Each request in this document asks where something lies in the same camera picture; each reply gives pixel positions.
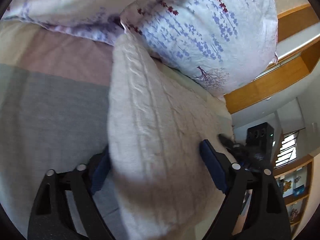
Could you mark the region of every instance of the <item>wooden shelf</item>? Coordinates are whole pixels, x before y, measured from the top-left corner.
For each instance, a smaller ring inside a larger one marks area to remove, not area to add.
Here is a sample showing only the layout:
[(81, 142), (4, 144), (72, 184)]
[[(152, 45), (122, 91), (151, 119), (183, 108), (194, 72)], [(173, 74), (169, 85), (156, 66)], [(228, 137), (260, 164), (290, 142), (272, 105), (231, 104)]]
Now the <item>wooden shelf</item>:
[(301, 217), (302, 217), (301, 214), (299, 214), (299, 215), (293, 220), (292, 223), (290, 222), (290, 226), (293, 227), (293, 226), (299, 224), (300, 221), (301, 221)]
[(319, 22), (311, 6), (300, 6), (286, 15), (280, 15), (278, 21), (278, 42)]
[(274, 177), (277, 179), (283, 175), (289, 174), (298, 168), (301, 168), (303, 166), (306, 166), (307, 164), (311, 163), (313, 160), (313, 157), (311, 155), (306, 155), (302, 157), (301, 159), (298, 159), (294, 162), (291, 162), (289, 164), (286, 164), (280, 168), (277, 168), (273, 171)]
[(292, 205), (294, 203), (296, 203), (297, 201), (300, 201), (306, 197), (309, 196), (309, 188), (307, 187), (304, 192), (298, 196), (294, 196), (293, 194), (287, 196), (287, 197), (284, 197), (284, 203), (286, 206), (289, 206), (289, 205)]
[(310, 74), (302, 57), (283, 64), (279, 68), (249, 84), (224, 95), (230, 114), (252, 106), (298, 82)]

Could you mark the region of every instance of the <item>mattress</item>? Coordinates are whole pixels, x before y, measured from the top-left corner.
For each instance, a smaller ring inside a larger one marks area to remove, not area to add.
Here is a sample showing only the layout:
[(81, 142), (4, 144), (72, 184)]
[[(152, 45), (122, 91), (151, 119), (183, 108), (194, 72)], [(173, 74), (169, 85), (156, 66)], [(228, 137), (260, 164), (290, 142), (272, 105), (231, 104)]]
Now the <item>mattress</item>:
[[(113, 47), (22, 22), (0, 22), (0, 40), (0, 202), (26, 236), (45, 172), (70, 171), (108, 144)], [(219, 116), (223, 132), (232, 134), (223, 101), (181, 73), (156, 64), (206, 102)], [(108, 177), (94, 201), (116, 239), (127, 239), (113, 187)], [(76, 214), (72, 195), (68, 200)], [(85, 235), (76, 215), (74, 223)]]

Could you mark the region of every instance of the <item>blue flower pattern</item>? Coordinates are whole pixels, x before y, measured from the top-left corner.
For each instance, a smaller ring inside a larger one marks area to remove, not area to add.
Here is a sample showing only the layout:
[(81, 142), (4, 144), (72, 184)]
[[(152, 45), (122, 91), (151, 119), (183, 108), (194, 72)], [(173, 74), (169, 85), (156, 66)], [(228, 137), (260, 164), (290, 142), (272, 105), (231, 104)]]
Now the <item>blue flower pattern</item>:
[[(223, 47), (217, 39), (216, 33), (203, 37), (203, 30), (197, 30), (193, 24), (179, 19), (179, 15), (173, 15), (163, 9), (159, 3), (163, 0), (150, 0), (141, 7), (144, 12), (143, 19), (137, 27), (142, 32), (145, 43), (162, 59), (180, 68), (180, 60), (192, 60), (190, 50), (197, 49), (205, 58), (223, 61), (221, 52)], [(238, 38), (238, 20), (235, 13), (223, 11), (217, 0), (165, 0), (166, 4), (176, 8), (183, 7), (186, 13), (194, 15), (197, 7), (207, 7), (206, 13), (212, 15), (212, 22), (220, 30), (220, 36), (225, 42), (232, 38)]]

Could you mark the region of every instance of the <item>pillowcase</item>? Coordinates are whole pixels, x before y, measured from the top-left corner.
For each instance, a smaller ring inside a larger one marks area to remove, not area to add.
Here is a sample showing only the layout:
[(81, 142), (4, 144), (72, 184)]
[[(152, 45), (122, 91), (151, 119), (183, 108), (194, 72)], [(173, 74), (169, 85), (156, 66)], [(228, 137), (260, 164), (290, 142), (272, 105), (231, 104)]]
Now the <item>pillowcase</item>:
[(151, 55), (221, 96), (275, 57), (274, 0), (137, 0), (121, 19)]
[(123, 33), (114, 21), (135, 0), (13, 0), (4, 20), (18, 19), (49, 30), (113, 44)]
[(220, 119), (165, 76), (130, 32), (117, 40), (113, 60), (108, 141), (124, 225), (131, 240), (180, 239), (223, 202), (199, 154), (209, 139), (235, 162), (218, 142)]

